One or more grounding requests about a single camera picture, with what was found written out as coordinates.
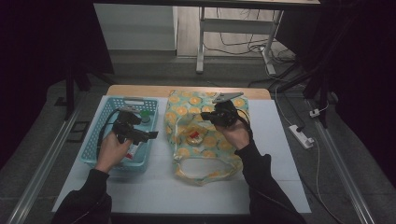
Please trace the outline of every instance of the yellow floral fabric bag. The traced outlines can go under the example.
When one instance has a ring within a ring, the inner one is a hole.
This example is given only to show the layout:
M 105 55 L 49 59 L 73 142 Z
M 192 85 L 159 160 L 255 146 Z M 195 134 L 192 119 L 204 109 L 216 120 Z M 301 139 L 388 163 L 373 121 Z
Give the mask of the yellow floral fabric bag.
M 217 96 L 216 92 L 172 91 L 166 105 L 164 126 L 174 152 L 175 174 L 200 186 L 234 175 L 242 168 L 241 159 L 234 154 L 235 148 L 209 120 L 201 118 L 201 112 L 214 110 L 212 101 Z M 238 114 L 246 118 L 248 99 L 239 96 L 232 102 Z M 186 159 L 219 160 L 226 166 L 204 176 L 188 176 L 182 170 L 182 162 Z

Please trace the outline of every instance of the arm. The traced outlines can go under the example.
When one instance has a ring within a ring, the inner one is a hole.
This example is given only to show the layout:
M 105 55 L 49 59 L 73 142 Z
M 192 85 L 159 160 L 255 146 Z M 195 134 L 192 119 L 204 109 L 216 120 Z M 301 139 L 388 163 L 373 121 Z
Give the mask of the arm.
M 128 151 L 132 141 L 120 144 L 111 132 L 103 141 L 98 162 L 90 170 L 84 186 L 67 194 L 51 223 L 108 223 L 111 197 L 106 193 L 108 172 Z
M 229 128 L 216 127 L 237 150 L 249 185 L 250 214 L 255 223 L 305 223 L 271 175 L 271 156 L 262 156 L 239 120 Z

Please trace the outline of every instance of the electrical outlet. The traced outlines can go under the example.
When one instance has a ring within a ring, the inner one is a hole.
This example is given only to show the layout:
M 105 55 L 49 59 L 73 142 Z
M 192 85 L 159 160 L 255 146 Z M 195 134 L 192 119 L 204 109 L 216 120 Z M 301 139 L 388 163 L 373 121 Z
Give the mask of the electrical outlet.
M 309 116 L 311 116 L 311 118 L 317 117 L 319 116 L 320 112 L 318 109 L 314 109 L 312 111 L 309 111 Z
M 297 138 L 297 140 L 301 143 L 301 145 L 305 148 L 311 148 L 313 143 L 315 142 L 312 138 L 307 138 L 303 132 L 297 132 L 297 125 L 289 126 L 289 130 L 293 133 L 293 135 Z

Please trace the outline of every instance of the gray floor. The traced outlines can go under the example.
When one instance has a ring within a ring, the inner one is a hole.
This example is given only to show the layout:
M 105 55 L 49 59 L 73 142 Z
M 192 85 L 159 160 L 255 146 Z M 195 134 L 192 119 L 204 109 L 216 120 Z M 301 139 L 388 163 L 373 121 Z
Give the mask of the gray floor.
M 261 58 L 255 58 L 256 56 L 248 56 L 246 58 L 224 57 L 224 54 L 212 55 L 217 57 L 206 57 L 204 74 L 197 76 L 195 74 L 195 59 L 191 58 L 191 56 L 196 54 L 196 51 L 195 53 L 193 52 L 195 47 L 191 48 L 191 50 L 187 49 L 187 47 L 185 49 L 184 53 L 180 53 L 180 57 L 112 55 L 116 72 L 116 75 L 112 76 L 112 78 L 119 84 L 221 87 L 247 87 L 250 81 L 268 78 L 264 72 L 264 63 Z M 205 55 L 210 56 L 210 51 L 206 51 Z M 276 65 L 276 71 L 280 73 L 287 66 L 289 64 Z M 101 96 L 106 94 L 108 85 L 105 82 L 94 76 L 90 76 L 90 81 L 92 82 L 92 88 L 89 92 L 77 91 L 77 98 L 82 95 L 86 95 L 86 98 L 76 121 L 90 122 Z M 271 83 L 272 81 L 258 83 L 252 87 L 268 88 Z M 350 197 L 340 181 L 340 177 L 335 172 L 328 150 L 318 135 L 315 122 L 308 116 L 309 108 L 302 97 L 302 89 L 303 87 L 298 86 L 289 90 L 286 94 L 289 100 L 283 94 L 279 94 L 277 98 L 278 104 L 285 115 L 285 118 L 282 115 L 280 117 L 290 144 L 290 150 L 301 177 L 306 183 L 304 189 L 313 212 L 312 214 L 304 214 L 304 217 L 308 223 L 336 223 L 314 197 L 318 196 L 316 177 L 318 153 L 320 151 L 318 186 L 323 202 L 344 223 L 361 223 Z M 57 132 L 64 124 L 65 108 L 54 105 L 59 97 L 65 97 L 64 82 L 57 83 L 49 88 L 48 101 L 43 107 L 40 116 L 31 131 L 24 137 L 14 156 L 0 171 L 0 223 L 7 222 L 37 166 L 50 148 Z M 298 119 L 297 114 L 304 121 L 304 133 L 318 140 L 318 145 L 315 145 L 311 150 L 303 149 L 288 131 L 289 122 L 302 123 Z M 394 213 L 396 208 L 395 188 L 388 182 L 361 141 L 334 112 L 334 104 L 330 104 L 327 110 L 327 121 L 329 124 L 328 130 L 332 134 L 333 140 L 341 152 L 350 173 L 352 173 L 364 200 L 369 205 L 375 223 L 396 223 L 396 214 Z M 77 140 L 80 137 L 78 133 L 70 133 L 67 136 L 68 140 Z M 64 143 L 60 155 L 49 172 L 49 176 L 35 199 L 35 203 L 24 223 L 50 222 L 53 216 L 50 210 L 59 195 L 80 146 L 81 143 L 79 142 L 66 141 Z M 161 221 L 152 219 L 151 222 L 141 223 L 161 223 Z M 185 221 L 184 223 L 204 222 L 195 220 L 194 222 Z M 206 223 L 225 223 L 225 221 L 217 220 L 211 222 L 207 219 Z

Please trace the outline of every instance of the black jacket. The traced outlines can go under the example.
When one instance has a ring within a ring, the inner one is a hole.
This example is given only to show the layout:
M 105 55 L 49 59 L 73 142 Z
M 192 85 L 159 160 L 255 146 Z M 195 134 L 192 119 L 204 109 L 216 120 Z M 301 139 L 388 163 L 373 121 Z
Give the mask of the black jacket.
M 243 175 L 250 186 L 250 214 L 255 223 L 305 223 L 271 176 L 271 156 L 262 156 L 254 141 L 235 154 L 244 164 Z M 92 169 L 80 190 L 71 191 L 62 201 L 52 223 L 107 224 L 111 197 L 106 193 L 108 174 Z

